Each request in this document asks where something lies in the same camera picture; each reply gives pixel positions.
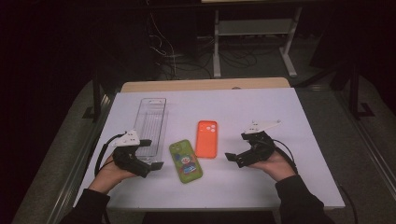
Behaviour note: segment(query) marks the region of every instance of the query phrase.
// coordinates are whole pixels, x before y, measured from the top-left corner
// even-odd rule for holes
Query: clear plastic tray
[[[134,129],[139,139],[151,140],[149,147],[140,147],[136,151],[136,157],[141,161],[152,163],[162,159],[167,118],[165,106],[165,98],[145,98],[140,101]]]

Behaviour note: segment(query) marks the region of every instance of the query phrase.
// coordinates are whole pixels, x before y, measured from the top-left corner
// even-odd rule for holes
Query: black sleeve
[[[280,198],[282,224],[330,224],[334,223],[323,211],[323,202],[309,192],[299,175],[294,175],[276,183]]]
[[[94,190],[84,189],[76,207],[67,214],[60,224],[102,223],[102,215],[110,197]]]

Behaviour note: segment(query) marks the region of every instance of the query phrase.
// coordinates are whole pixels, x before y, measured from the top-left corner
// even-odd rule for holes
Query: person
[[[105,164],[88,188],[83,190],[76,207],[61,220],[61,224],[102,223],[102,216],[110,200],[107,194],[123,179],[136,176],[121,170],[112,162],[112,156],[107,158]],[[283,224],[334,223],[325,214],[323,202],[310,193],[302,178],[278,152],[275,151],[267,161],[259,161],[249,167],[263,170],[276,181],[281,201],[279,214]]]

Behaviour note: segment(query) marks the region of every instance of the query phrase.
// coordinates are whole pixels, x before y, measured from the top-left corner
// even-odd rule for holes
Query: green phone case
[[[178,177],[183,184],[201,178],[203,171],[189,140],[184,139],[169,146]]]

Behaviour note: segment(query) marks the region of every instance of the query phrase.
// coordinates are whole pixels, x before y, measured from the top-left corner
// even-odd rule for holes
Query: white tabletop
[[[325,208],[345,204],[320,152],[297,94],[292,88],[153,91],[119,93],[108,115],[92,160],[80,186],[92,182],[93,169],[103,144],[112,136],[134,127],[140,100],[166,98],[168,113],[163,146],[164,165],[147,178],[122,181],[109,192],[108,207],[132,210],[257,210],[278,208],[275,181],[264,172],[227,161],[224,153],[239,154],[250,148],[241,133],[253,120],[281,120],[266,132],[292,151],[300,175],[309,190],[324,202]],[[182,184],[169,153],[169,145],[188,139],[195,145],[199,120],[215,120],[219,125],[218,156],[199,159],[204,175]],[[104,160],[111,154],[109,147]]]

